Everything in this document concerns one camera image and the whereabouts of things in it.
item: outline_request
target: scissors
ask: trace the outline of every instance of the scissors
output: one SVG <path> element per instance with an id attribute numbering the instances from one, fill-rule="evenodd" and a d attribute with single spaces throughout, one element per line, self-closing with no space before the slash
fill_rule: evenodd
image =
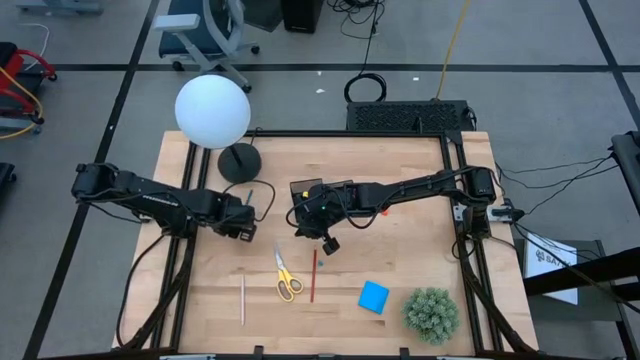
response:
<path id="1" fill-rule="evenodd" d="M 304 286 L 302 285 L 302 281 L 291 276 L 287 268 L 284 266 L 284 261 L 282 261 L 282 255 L 280 255 L 280 247 L 278 246 L 278 243 L 275 245 L 275 255 L 276 264 L 278 265 L 278 283 L 276 285 L 278 295 L 280 295 L 282 300 L 292 302 L 295 294 L 300 294 Z"/>

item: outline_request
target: white globe lamp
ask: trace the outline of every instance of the white globe lamp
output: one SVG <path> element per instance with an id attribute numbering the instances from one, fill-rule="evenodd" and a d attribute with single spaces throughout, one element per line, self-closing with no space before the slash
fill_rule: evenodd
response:
<path id="1" fill-rule="evenodd" d="M 178 127 L 196 145 L 226 148 L 218 158 L 218 169 L 229 182 L 254 179 L 262 160 L 250 144 L 236 143 L 249 127 L 251 107 L 238 85 L 218 75 L 202 75 L 186 83 L 175 105 Z"/>

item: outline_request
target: yellow scissors handle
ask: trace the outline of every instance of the yellow scissors handle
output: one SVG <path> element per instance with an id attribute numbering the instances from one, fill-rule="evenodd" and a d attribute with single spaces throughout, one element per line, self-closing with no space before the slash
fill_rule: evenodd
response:
<path id="1" fill-rule="evenodd" d="M 278 270 L 278 295 L 286 302 L 292 302 L 295 294 L 300 294 L 304 289 L 302 281 L 294 278 L 287 270 Z"/>

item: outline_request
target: red equipment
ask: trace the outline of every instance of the red equipment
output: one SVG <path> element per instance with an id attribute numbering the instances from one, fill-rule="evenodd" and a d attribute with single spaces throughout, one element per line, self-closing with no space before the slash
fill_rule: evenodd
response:
<path id="1" fill-rule="evenodd" d="M 22 68 L 22 64 L 24 64 L 23 56 L 29 56 L 36 59 L 37 62 L 44 67 L 44 71 L 41 73 L 21 73 L 20 69 Z M 58 75 L 56 75 L 56 71 L 53 66 L 46 62 L 46 60 L 44 60 L 40 55 L 28 50 L 18 49 L 15 44 L 10 42 L 0 42 L 0 67 L 2 67 L 9 76 L 14 78 L 18 83 L 32 93 L 35 93 L 35 90 L 40 86 L 42 79 L 45 77 L 51 81 L 58 79 Z M 34 77 L 37 81 L 34 83 L 33 80 L 30 80 L 29 85 L 26 84 L 26 81 L 21 81 L 23 79 L 26 80 L 26 78 L 33 79 Z M 8 107 L 0 107 L 0 114 L 29 116 L 35 113 L 35 105 L 27 94 L 16 89 L 11 81 L 0 73 L 0 98 L 2 97 L 8 97 L 14 100 L 14 102 L 9 102 L 10 106 Z"/>

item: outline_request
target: yellow cable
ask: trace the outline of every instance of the yellow cable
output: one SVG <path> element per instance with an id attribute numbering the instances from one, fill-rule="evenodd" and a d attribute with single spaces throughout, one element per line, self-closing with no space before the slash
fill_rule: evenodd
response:
<path id="1" fill-rule="evenodd" d="M 467 14 L 467 9 L 471 4 L 471 0 L 467 0 L 462 7 L 462 11 L 460 12 L 460 18 L 458 19 L 458 23 L 456 24 L 456 30 L 453 33 L 453 38 L 451 38 L 451 43 L 449 44 L 449 50 L 447 50 L 447 57 L 444 59 L 444 65 L 442 65 L 442 75 L 440 75 L 440 85 L 438 85 L 438 92 L 436 93 L 436 99 L 440 99 L 440 92 L 442 92 L 442 86 L 444 85 L 444 78 L 447 74 L 447 65 L 449 64 L 449 59 L 451 58 L 451 52 L 453 50 L 453 45 L 456 43 L 458 39 L 458 33 L 460 32 L 460 28 L 462 27 L 462 21 L 464 20 L 465 15 Z"/>
<path id="2" fill-rule="evenodd" d="M 29 92 L 29 90 L 25 89 L 22 85 L 20 85 L 19 82 L 17 82 L 14 78 L 11 77 L 11 75 L 7 74 L 7 72 L 0 67 L 0 72 L 7 77 L 7 79 L 9 79 L 9 81 L 11 81 L 13 83 L 13 85 L 15 85 L 16 87 L 18 87 L 18 89 L 22 90 L 22 92 L 24 92 L 25 94 L 27 94 L 27 96 L 29 96 L 31 99 L 33 99 L 33 101 L 38 105 L 38 109 L 40 109 L 40 118 L 44 117 L 44 107 L 42 106 L 42 104 L 40 103 L 40 100 L 38 100 L 37 97 L 35 97 L 31 92 Z M 0 140 L 6 140 L 6 139 L 11 139 L 17 136 L 20 136 L 28 131 L 30 131 L 31 129 L 33 129 L 36 126 L 36 124 L 34 124 L 33 122 L 27 126 L 26 128 L 20 130 L 20 131 L 16 131 L 13 134 L 9 134 L 9 135 L 4 135 L 4 136 L 0 136 Z"/>

